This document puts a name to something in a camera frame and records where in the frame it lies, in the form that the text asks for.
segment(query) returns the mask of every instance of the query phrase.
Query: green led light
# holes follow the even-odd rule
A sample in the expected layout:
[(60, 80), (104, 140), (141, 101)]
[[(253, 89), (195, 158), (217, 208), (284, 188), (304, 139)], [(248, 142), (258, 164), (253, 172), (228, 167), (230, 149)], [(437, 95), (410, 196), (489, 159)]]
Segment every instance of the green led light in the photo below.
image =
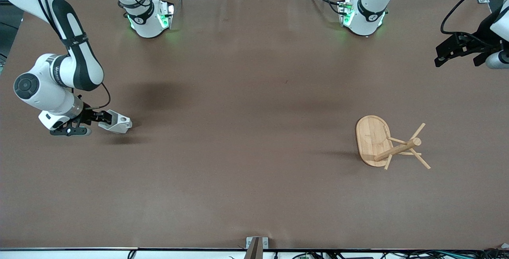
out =
[(167, 28), (169, 26), (168, 18), (166, 16), (161, 16), (159, 14), (158, 14), (158, 16), (159, 16), (159, 21), (161, 23), (161, 26), (163, 28)]
[(353, 17), (354, 17), (354, 13), (352, 11), (345, 16), (345, 20), (343, 21), (343, 24), (346, 26), (349, 26), (352, 23)]
[(131, 23), (131, 28), (134, 29), (134, 25), (132, 24), (132, 20), (130, 16), (127, 16), (127, 19), (129, 20), (129, 23)]
[(383, 17), (385, 16), (385, 12), (380, 16), (380, 22), (378, 23), (378, 26), (382, 25)]

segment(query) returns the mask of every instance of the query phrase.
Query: brown table surface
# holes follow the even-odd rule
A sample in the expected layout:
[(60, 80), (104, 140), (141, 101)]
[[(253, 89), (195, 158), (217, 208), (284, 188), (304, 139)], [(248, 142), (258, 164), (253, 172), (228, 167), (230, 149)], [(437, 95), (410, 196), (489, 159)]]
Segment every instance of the brown table surface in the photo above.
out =
[[(71, 0), (126, 135), (51, 137), (12, 91), (43, 53), (24, 16), (1, 76), (2, 247), (477, 249), (509, 241), (509, 72), (472, 57), (435, 68), (458, 0), (392, 0), (369, 38), (319, 0), (184, 0), (174, 30), (142, 39), (116, 0)], [(467, 1), (448, 29), (489, 13)], [(104, 103), (102, 89), (84, 92)], [(366, 115), (418, 152), (388, 171), (358, 156)]]

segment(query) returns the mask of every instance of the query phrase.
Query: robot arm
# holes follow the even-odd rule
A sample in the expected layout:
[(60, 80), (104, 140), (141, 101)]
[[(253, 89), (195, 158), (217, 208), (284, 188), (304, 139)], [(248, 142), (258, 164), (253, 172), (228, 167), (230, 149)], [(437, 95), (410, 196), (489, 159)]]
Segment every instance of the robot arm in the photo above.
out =
[(476, 32), (454, 32), (436, 47), (435, 66), (440, 67), (450, 59), (479, 53), (475, 66), (486, 63), (491, 69), (509, 68), (509, 0), (493, 11), (480, 24)]
[(9, 0), (15, 6), (49, 23), (66, 46), (67, 55), (44, 54), (27, 73), (16, 78), (14, 91), (25, 103), (42, 110), (40, 121), (52, 134), (86, 135), (81, 124), (92, 121), (110, 125), (114, 132), (126, 132), (115, 123), (115, 112), (94, 112), (69, 91), (91, 91), (102, 84), (104, 73), (88, 42), (75, 11), (65, 0)]
[(119, 0), (139, 36), (153, 38), (171, 26), (174, 7), (162, 0)]
[(340, 22), (353, 33), (370, 35), (382, 25), (390, 0), (345, 0), (340, 3)]

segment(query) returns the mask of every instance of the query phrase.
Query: wooden stool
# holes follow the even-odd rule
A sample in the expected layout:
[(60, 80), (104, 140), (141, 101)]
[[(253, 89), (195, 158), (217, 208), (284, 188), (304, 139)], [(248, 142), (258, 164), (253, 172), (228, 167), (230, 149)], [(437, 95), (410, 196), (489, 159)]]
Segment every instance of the wooden stool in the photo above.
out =
[[(384, 169), (387, 170), (392, 156), (402, 154), (415, 156), (427, 169), (430, 169), (431, 167), (422, 159), (421, 154), (413, 149), (421, 144), (421, 140), (417, 136), (424, 126), (425, 123), (422, 123), (412, 137), (405, 142), (390, 136), (389, 125), (382, 118), (366, 116), (360, 119), (355, 130), (362, 160), (370, 166), (385, 167)], [(392, 142), (400, 145), (394, 147)]]

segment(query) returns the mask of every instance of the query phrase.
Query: wire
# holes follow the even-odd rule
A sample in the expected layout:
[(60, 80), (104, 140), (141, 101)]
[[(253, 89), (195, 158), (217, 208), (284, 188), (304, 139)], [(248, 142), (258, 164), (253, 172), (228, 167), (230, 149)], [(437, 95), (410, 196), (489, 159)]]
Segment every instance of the wire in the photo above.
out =
[(307, 255), (307, 253), (302, 253), (302, 254), (299, 254), (299, 255), (297, 255), (297, 256), (295, 256), (295, 257), (293, 257), (292, 259), (297, 259), (297, 258), (299, 258), (300, 256), (306, 256), (306, 255)]
[(62, 39), (62, 36), (60, 36), (60, 33), (58, 32), (58, 30), (56, 29), (56, 26), (55, 24), (52, 22), (52, 19), (53, 19), (53, 16), (51, 16), (51, 18), (49, 17), (48, 13), (46, 12), (46, 9), (44, 8), (44, 5), (42, 4), (42, 0), (37, 0), (39, 2), (39, 6), (42, 10), (42, 12), (44, 13), (44, 16), (46, 17), (46, 20), (47, 22), (49, 23), (49, 25), (51, 26), (51, 28), (53, 28), (53, 31), (56, 32), (56, 34), (58, 35), (58, 37), (60, 39)]
[(14, 25), (10, 25), (10, 24), (7, 24), (7, 23), (3, 23), (3, 22), (1, 22), (1, 21), (0, 21), (0, 24), (3, 24), (3, 25), (5, 25), (5, 26), (12, 27), (12, 28), (14, 28), (14, 29), (18, 30), (18, 27), (15, 27)]
[(338, 0), (338, 2), (332, 2), (331, 0), (321, 0), (323, 2), (326, 2), (329, 4), (329, 7), (336, 13), (340, 14), (340, 16), (345, 16), (347, 15), (345, 12), (339, 12), (338, 10), (334, 9), (334, 7), (332, 5), (338, 5), (338, 2), (342, 1), (342, 0)]
[(89, 107), (89, 108), (85, 108), (85, 110), (95, 110), (95, 109), (101, 109), (101, 108), (104, 108), (106, 107), (107, 105), (109, 105), (109, 103), (111, 102), (111, 94), (109, 94), (109, 91), (108, 91), (108, 88), (106, 88), (106, 85), (104, 85), (104, 82), (101, 83), (102, 87), (104, 87), (104, 90), (106, 90), (106, 93), (108, 94), (108, 102), (105, 104), (105, 105), (100, 105), (98, 107)]
[(56, 30), (56, 25), (55, 25), (55, 20), (53, 19), (53, 14), (51, 13), (51, 9), (49, 8), (49, 2), (48, 0), (44, 0), (44, 2), (46, 3), (46, 9), (48, 11), (48, 16), (49, 16), (49, 19), (51, 20), (51, 25), (55, 28)]
[(134, 256), (136, 255), (136, 251), (137, 250), (131, 250), (129, 251), (129, 254), (127, 254), (127, 259), (133, 259)]
[(313, 257), (313, 259), (324, 259), (324, 257), (314, 251), (310, 251), (309, 254)]
[(462, 4), (465, 0), (460, 0), (450, 11), (449, 13), (447, 13), (447, 15), (445, 16), (445, 18), (442, 20), (442, 24), (440, 24), (440, 32), (443, 33), (443, 34), (460, 34), (461, 36), (466, 36), (466, 37), (470, 37), (474, 40), (477, 40), (479, 41), (480, 43), (482, 43), (482, 45), (485, 45), (486, 47), (491, 47), (491, 48), (494, 48), (493, 45), (490, 45), (488, 43), (486, 43), (485, 41), (477, 38), (476, 36), (470, 34), (470, 33), (466, 33), (466, 32), (460, 32), (460, 31), (446, 31), (444, 29), (444, 26), (445, 26), (445, 22), (449, 19), (449, 17), (453, 14), (453, 12), (460, 6), (460, 4)]

